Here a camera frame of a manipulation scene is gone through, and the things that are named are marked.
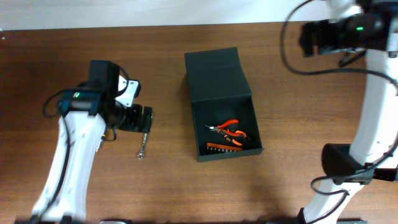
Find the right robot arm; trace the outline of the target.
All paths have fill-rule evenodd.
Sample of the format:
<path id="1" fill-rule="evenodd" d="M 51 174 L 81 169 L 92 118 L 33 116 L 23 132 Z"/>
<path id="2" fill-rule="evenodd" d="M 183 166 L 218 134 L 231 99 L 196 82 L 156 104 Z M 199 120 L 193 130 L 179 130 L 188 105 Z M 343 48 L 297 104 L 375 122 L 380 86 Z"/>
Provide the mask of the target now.
<path id="1" fill-rule="evenodd" d="M 372 180 L 397 180 L 397 2 L 330 1 L 331 17 L 306 23 L 300 45 L 313 54 L 357 52 L 366 87 L 359 127 L 350 144 L 328 143 L 324 176 L 299 223 L 337 223 L 351 198 Z"/>

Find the dark green box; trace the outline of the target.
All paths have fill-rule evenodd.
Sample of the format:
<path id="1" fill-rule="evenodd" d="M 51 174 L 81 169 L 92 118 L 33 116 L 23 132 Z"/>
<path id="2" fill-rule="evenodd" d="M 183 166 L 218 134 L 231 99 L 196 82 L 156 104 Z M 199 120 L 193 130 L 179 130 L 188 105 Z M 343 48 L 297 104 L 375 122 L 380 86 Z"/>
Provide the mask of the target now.
<path id="1" fill-rule="evenodd" d="M 245 77 L 236 47 L 189 52 L 185 54 L 187 81 L 192 106 L 193 125 L 200 162 L 230 159 L 260 154 L 261 142 L 252 91 Z M 231 129 L 247 134 L 249 140 L 239 152 L 216 152 L 206 143 L 235 146 L 208 126 L 217 126 L 230 119 L 238 124 Z"/>

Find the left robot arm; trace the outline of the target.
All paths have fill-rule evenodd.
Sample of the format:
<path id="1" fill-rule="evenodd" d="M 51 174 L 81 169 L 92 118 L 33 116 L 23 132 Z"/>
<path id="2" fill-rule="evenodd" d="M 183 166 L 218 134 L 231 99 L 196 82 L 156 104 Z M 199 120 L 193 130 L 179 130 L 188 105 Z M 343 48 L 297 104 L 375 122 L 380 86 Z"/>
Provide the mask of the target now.
<path id="1" fill-rule="evenodd" d="M 28 223 L 85 222 L 91 169 L 106 135 L 115 141 L 119 130 L 150 132 L 153 109 L 133 102 L 140 90 L 139 81 L 118 64 L 92 60 L 87 81 L 54 94 L 59 98 L 57 148 Z"/>

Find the yellow black stubby screwdriver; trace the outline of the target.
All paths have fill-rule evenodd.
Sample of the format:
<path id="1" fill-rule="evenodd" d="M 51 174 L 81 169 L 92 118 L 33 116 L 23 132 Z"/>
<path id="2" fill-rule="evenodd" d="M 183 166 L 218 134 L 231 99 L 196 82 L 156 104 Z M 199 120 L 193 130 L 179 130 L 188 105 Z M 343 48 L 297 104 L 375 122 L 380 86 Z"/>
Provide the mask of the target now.
<path id="1" fill-rule="evenodd" d="M 101 138 L 99 140 L 99 143 L 98 143 L 97 148 L 96 148 L 96 152 L 98 152 L 101 149 L 102 144 L 105 142 L 105 140 L 106 140 L 106 132 L 107 132 L 107 129 L 104 130 L 104 133 L 102 134 L 102 136 L 101 136 Z"/>

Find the silver ring wrench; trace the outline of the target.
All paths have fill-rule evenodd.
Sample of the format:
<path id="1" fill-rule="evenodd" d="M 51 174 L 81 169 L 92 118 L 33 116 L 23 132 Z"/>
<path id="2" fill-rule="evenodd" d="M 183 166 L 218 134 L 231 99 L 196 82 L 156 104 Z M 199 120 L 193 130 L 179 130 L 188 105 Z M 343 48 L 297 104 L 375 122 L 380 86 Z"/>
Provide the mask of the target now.
<path id="1" fill-rule="evenodd" d="M 147 144 L 147 138 L 148 138 L 148 135 L 149 135 L 149 132 L 150 132 L 150 127 L 152 126 L 152 120 L 153 120 L 153 114 L 150 116 L 149 124 L 147 125 L 147 131 L 143 135 L 142 146 L 141 146 L 141 149 L 140 149 L 140 151 L 139 151 L 139 153 L 137 155 L 138 159 L 143 159 L 144 158 L 144 151 L 145 151 L 146 144 Z"/>

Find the orange black long-nose pliers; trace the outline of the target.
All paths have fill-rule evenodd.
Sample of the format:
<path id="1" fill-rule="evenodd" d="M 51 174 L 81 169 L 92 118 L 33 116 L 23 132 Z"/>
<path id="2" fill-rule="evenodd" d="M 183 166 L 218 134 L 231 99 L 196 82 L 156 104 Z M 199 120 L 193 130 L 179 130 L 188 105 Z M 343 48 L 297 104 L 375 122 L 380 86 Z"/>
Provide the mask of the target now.
<path id="1" fill-rule="evenodd" d="M 249 140 L 247 134 L 240 130 L 219 129 L 218 133 L 222 135 L 228 142 L 235 146 L 243 146 Z"/>

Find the red handled side cutters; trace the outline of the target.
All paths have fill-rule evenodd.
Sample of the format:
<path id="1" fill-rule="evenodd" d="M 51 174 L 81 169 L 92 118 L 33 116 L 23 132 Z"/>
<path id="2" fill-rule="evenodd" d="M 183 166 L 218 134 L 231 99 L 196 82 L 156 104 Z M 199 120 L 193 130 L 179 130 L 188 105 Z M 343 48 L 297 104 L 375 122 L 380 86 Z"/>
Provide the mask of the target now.
<path id="1" fill-rule="evenodd" d="M 209 129 L 209 130 L 211 130 L 211 131 L 219 131 L 219 130 L 221 130 L 221 129 L 225 129 L 225 128 L 227 128 L 228 126 L 231 126 L 231 125 L 233 125 L 233 124 L 238 124 L 239 123 L 239 121 L 237 120 L 237 119 L 230 119 L 230 120 L 227 120 L 227 121 L 225 121 L 223 124 L 221 124 L 221 125 L 217 125 L 217 126 L 208 126 L 208 125 L 206 125 L 206 127 Z"/>

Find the orange screwdriver bit holder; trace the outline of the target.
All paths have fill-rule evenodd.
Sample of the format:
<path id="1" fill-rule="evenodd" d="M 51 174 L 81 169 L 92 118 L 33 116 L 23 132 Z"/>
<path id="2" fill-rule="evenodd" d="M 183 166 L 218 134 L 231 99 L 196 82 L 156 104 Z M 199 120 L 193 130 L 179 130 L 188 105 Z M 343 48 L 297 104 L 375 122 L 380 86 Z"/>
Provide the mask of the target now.
<path id="1" fill-rule="evenodd" d="M 216 152 L 239 152 L 243 151 L 242 148 L 240 147 L 234 147 L 234 146 L 227 146 L 227 145 L 222 145 L 222 144 L 215 144 L 208 142 L 206 143 L 206 148 L 210 151 L 216 151 Z"/>

